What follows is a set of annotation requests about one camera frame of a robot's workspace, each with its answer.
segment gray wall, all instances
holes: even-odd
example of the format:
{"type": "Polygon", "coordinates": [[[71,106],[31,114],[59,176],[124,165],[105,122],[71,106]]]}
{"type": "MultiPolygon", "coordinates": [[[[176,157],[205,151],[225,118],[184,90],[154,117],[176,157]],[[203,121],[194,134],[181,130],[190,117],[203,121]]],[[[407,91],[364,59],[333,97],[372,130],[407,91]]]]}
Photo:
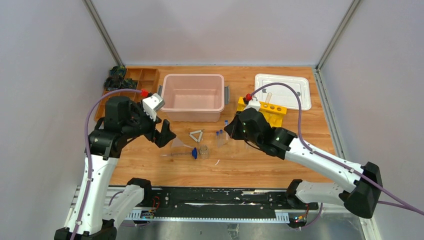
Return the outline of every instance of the gray wall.
{"type": "Polygon", "coordinates": [[[127,65],[317,64],[352,0],[93,0],[127,65]]]}
{"type": "MultiPolygon", "coordinates": [[[[347,158],[424,209],[424,2],[365,0],[323,68],[347,158]]],[[[424,217],[378,206],[384,240],[423,239],[424,217]]]]}
{"type": "Polygon", "coordinates": [[[113,59],[80,0],[0,8],[0,239],[53,239],[84,169],[84,119],[113,59]]]}

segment gray floor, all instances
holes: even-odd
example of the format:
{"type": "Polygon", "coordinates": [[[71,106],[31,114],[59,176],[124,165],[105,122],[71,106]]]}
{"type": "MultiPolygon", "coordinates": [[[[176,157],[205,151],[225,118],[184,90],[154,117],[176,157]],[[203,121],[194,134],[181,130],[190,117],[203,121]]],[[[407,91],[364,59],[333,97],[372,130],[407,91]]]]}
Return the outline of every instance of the gray floor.
{"type": "Polygon", "coordinates": [[[121,226],[118,240],[365,240],[360,220],[350,213],[324,213],[300,232],[286,224],[221,222],[152,222],[121,226]]]}

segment wooden table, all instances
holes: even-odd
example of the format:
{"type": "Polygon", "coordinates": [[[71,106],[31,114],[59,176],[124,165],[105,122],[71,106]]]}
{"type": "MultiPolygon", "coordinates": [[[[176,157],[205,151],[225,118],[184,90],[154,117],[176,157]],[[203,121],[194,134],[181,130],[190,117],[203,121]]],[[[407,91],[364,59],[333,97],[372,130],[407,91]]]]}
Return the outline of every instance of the wooden table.
{"type": "MultiPolygon", "coordinates": [[[[253,187],[286,188],[293,179],[310,182],[330,180],[306,167],[247,147],[241,140],[229,139],[217,147],[216,131],[224,128],[224,121],[234,117],[237,100],[254,90],[256,74],[276,74],[304,77],[309,81],[312,108],[302,114],[302,134],[305,140],[330,153],[333,144],[324,116],[313,71],[310,67],[256,67],[256,66],[147,66],[158,68],[159,84],[167,74],[221,74],[230,87],[230,103],[225,106],[218,122],[171,122],[171,130],[185,144],[196,146],[189,132],[203,131],[201,144],[208,145],[209,159],[194,160],[191,156],[163,157],[171,144],[157,148],[143,136],[122,151],[111,178],[111,185],[125,185],[131,178],[151,181],[153,186],[190,187],[253,187]]],[[[164,112],[159,117],[166,118],[164,112]]],[[[287,110],[283,127],[297,133],[298,111],[287,110]]]]}

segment blue stopper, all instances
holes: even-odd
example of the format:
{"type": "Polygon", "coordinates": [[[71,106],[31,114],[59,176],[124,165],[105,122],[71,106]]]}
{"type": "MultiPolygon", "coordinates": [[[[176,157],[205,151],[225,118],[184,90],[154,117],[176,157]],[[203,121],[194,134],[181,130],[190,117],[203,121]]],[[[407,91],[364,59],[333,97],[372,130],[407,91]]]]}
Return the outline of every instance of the blue stopper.
{"type": "Polygon", "coordinates": [[[193,156],[193,158],[195,160],[198,159],[198,150],[197,150],[197,148],[193,148],[193,150],[191,151],[191,155],[193,156]]]}

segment white tray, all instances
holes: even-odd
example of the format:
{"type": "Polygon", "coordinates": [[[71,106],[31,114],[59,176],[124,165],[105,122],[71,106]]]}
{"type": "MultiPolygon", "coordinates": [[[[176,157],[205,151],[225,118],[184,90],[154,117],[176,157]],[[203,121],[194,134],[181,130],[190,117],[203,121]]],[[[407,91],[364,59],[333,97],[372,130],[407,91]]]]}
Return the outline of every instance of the white tray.
{"type": "MultiPolygon", "coordinates": [[[[302,105],[302,110],[307,111],[311,109],[311,93],[309,92],[309,82],[304,77],[298,76],[282,76],[282,75],[272,75],[272,74],[257,74],[254,77],[254,89],[258,89],[263,85],[270,83],[285,83],[292,87],[300,97],[300,103],[302,105]]],[[[290,91],[285,86],[273,85],[263,89],[255,94],[257,99],[261,102],[265,102],[267,99],[268,93],[272,93],[271,104],[280,105],[288,109],[298,110],[298,101],[290,91]]]]}

